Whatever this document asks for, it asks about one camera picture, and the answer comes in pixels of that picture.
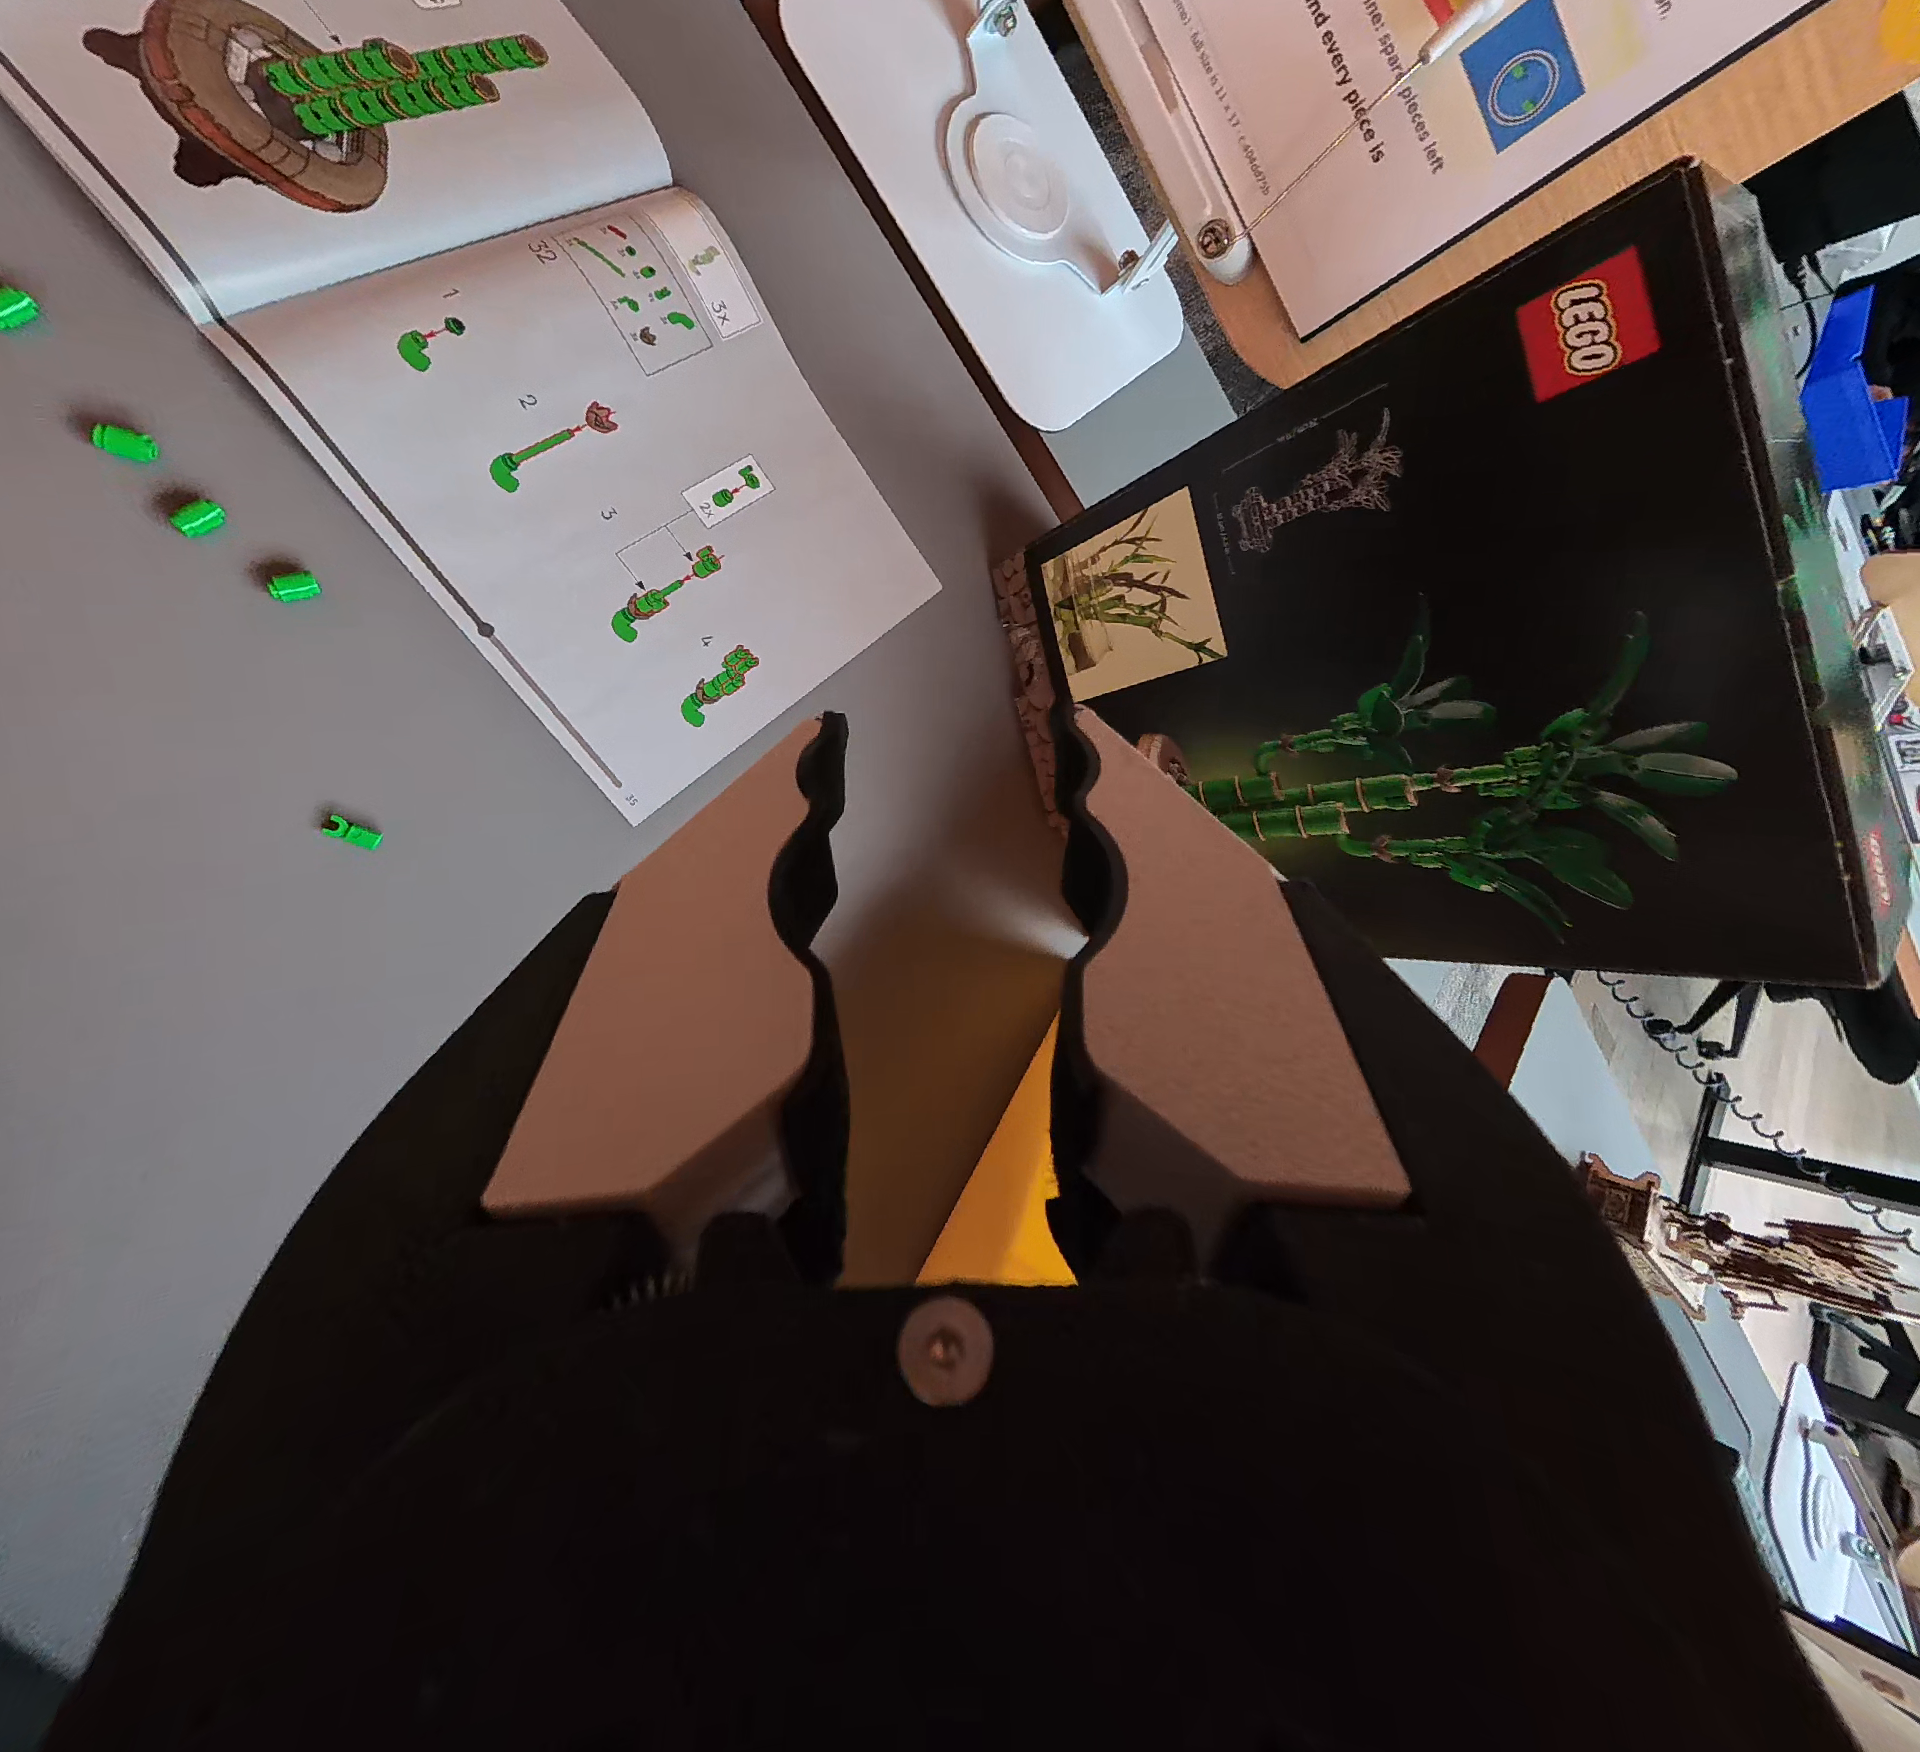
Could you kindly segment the brown woven object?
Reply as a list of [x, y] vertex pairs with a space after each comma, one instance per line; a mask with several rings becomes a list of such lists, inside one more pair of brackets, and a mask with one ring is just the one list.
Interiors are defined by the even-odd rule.
[[1899, 1280], [1890, 1239], [1788, 1216], [1742, 1230], [1720, 1210], [1668, 1200], [1658, 1172], [1620, 1175], [1580, 1152], [1572, 1175], [1650, 1296], [1674, 1300], [1694, 1321], [1717, 1291], [1725, 1311], [1781, 1314], [1791, 1301], [1872, 1321], [1914, 1321], [1916, 1284]]

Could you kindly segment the white stand base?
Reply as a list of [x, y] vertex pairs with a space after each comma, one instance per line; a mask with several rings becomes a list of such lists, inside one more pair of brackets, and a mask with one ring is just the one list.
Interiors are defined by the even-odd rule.
[[1054, 435], [1182, 334], [1146, 233], [1027, 0], [778, 0], [782, 37], [935, 303]]
[[1829, 1417], [1802, 1361], [1788, 1367], [1782, 1388], [1765, 1464], [1765, 1513], [1799, 1613], [1916, 1653], [1897, 1529], [1867, 1485], [1856, 1441]]

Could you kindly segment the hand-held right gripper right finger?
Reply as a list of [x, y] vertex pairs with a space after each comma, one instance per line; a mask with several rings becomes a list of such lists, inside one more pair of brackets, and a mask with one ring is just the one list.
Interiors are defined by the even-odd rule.
[[1088, 707], [1054, 713], [1065, 967], [1048, 1230], [1091, 1276], [1151, 1215], [1210, 1270], [1247, 1210], [1397, 1215], [1410, 1181], [1282, 876]]

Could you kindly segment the black building set box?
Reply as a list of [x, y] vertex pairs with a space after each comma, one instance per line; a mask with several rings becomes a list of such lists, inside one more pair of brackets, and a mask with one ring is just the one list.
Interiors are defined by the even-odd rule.
[[1875, 986], [1907, 842], [1758, 201], [1633, 182], [1020, 555], [1035, 663], [1378, 954]]

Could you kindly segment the yellow plastic bin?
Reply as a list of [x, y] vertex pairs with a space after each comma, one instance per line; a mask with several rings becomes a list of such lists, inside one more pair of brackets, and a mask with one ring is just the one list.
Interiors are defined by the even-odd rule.
[[917, 1270], [917, 1284], [1068, 1287], [1074, 1283], [1047, 1219], [1047, 1203], [1058, 1193], [1048, 1135], [1058, 1027], [1058, 1021], [1047, 1027], [1043, 1044]]

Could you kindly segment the blue plastic bin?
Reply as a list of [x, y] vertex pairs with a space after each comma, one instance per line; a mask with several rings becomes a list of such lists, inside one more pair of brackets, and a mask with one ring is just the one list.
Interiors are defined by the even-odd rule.
[[1863, 370], [1875, 307], [1875, 287], [1831, 299], [1799, 384], [1823, 494], [1895, 485], [1902, 477], [1907, 398], [1876, 401]]

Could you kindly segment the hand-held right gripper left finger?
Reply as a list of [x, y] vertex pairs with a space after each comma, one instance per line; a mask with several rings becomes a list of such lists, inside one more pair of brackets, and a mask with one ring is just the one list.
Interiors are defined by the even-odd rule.
[[822, 711], [617, 882], [489, 1216], [643, 1215], [681, 1266], [750, 1210], [801, 1280], [841, 1276], [846, 1064], [819, 932], [845, 798], [846, 717]]

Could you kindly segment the open building instruction booklet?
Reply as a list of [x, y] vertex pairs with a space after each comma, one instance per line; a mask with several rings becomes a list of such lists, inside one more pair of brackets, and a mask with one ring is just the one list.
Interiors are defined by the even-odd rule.
[[3, 97], [629, 824], [935, 597], [562, 0], [3, 0]]

